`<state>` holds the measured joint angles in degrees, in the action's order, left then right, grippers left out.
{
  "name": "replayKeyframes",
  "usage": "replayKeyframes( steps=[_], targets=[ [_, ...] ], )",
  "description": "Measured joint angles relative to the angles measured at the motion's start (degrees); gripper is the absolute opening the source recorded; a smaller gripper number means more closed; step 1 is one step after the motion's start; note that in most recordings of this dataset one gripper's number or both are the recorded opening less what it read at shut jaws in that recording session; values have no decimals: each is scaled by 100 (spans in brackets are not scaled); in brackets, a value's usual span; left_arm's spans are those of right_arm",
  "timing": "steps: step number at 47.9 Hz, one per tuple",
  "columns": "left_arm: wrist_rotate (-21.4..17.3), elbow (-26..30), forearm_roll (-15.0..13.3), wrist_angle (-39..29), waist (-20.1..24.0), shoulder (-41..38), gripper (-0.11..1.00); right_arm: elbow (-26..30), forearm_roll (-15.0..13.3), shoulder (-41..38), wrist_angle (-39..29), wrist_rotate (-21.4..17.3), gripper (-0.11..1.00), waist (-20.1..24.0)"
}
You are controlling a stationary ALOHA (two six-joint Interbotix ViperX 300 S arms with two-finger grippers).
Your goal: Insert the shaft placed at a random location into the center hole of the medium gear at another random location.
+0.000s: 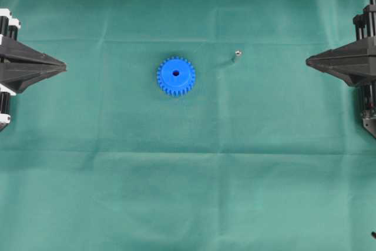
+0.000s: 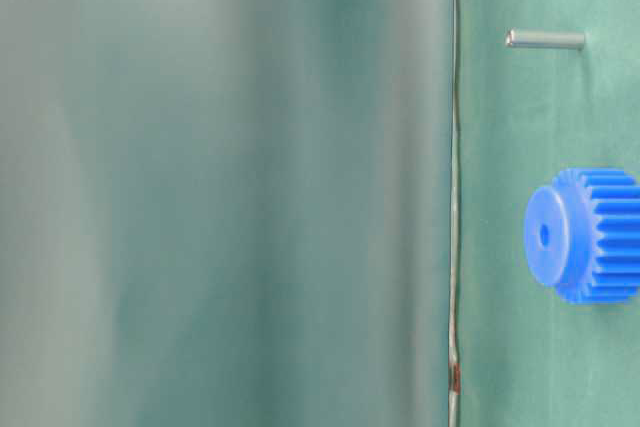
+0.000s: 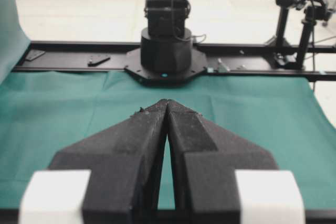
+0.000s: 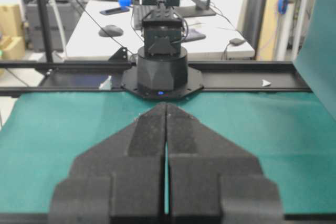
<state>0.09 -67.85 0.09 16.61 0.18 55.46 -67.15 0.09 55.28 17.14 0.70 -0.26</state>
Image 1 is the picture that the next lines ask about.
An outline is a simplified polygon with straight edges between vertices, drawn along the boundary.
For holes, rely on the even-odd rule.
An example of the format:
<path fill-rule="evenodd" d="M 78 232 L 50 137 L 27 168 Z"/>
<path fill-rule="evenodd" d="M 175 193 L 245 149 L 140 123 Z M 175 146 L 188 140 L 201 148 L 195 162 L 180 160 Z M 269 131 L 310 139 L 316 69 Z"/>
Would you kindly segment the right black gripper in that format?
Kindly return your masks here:
<path fill-rule="evenodd" d="M 353 18 L 357 41 L 305 60 L 309 67 L 358 87 L 364 129 L 375 138 L 375 5 Z"/>

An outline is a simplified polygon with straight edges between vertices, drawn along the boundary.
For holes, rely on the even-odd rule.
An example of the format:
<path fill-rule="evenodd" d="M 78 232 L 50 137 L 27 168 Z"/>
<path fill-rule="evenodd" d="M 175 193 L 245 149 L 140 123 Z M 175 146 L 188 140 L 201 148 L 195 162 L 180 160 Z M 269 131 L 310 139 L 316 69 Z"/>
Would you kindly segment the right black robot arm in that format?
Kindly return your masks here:
<path fill-rule="evenodd" d="M 356 41 L 306 59 L 306 65 L 358 90 L 363 128 L 375 136 L 375 0 L 353 17 Z"/>

